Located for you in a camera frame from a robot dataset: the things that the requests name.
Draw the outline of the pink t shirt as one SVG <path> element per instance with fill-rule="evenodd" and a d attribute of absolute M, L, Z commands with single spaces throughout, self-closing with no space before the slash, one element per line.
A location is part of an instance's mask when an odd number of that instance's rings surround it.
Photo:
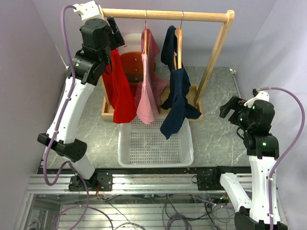
<path fill-rule="evenodd" d="M 154 39 L 154 36 L 148 25 L 147 30 L 150 31 L 150 35 Z M 158 85 L 155 88 L 152 87 L 149 76 L 148 55 L 142 55 L 142 62 L 143 82 L 137 86 L 135 93 L 135 104 L 137 107 L 136 115 L 145 124 L 150 124 L 155 120 L 157 116 L 159 116 L 158 108 L 161 105 L 161 94 L 165 90 L 167 82 L 157 74 L 159 76 Z"/>

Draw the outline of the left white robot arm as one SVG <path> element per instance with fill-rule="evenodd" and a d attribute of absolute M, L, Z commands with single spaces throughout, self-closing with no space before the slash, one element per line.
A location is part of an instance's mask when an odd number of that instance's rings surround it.
<path fill-rule="evenodd" d="M 83 43 L 74 57 L 70 57 L 64 93 L 56 116 L 46 133 L 38 135 L 38 142 L 46 146 L 45 158 L 54 150 L 79 173 L 86 190 L 97 187 L 95 168 L 85 155 L 87 144 L 76 138 L 76 130 L 84 106 L 94 91 L 100 76 L 112 74 L 111 52 L 125 44 L 113 17 L 92 18 L 80 27 Z"/>

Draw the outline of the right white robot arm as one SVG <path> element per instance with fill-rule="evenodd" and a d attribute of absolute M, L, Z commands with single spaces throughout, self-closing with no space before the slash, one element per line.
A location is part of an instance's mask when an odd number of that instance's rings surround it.
<path fill-rule="evenodd" d="M 231 171 L 218 173 L 211 178 L 212 186 L 225 189 L 236 211 L 237 230 L 286 230 L 282 222 L 276 197 L 276 176 L 273 167 L 279 159 L 279 142 L 270 133 L 275 115 L 269 96 L 260 92 L 245 101 L 233 96 L 220 107 L 221 118 L 233 110 L 228 119 L 243 130 L 243 143 L 251 167 L 252 197 L 249 197 Z"/>

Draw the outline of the red t shirt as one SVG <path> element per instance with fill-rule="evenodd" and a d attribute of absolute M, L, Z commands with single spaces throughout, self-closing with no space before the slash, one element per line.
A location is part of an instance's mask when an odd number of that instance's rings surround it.
<path fill-rule="evenodd" d="M 113 122 L 131 122 L 136 116 L 137 108 L 117 49 L 111 51 L 111 62 L 102 74 L 102 79 L 109 103 L 114 109 Z"/>

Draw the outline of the yellow wooden hanger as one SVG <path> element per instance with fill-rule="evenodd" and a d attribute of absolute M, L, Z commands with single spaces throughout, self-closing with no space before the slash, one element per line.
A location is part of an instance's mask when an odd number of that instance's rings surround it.
<path fill-rule="evenodd" d="M 144 13 L 145 17 L 145 29 L 144 29 L 144 54 L 147 54 L 147 10 Z"/>

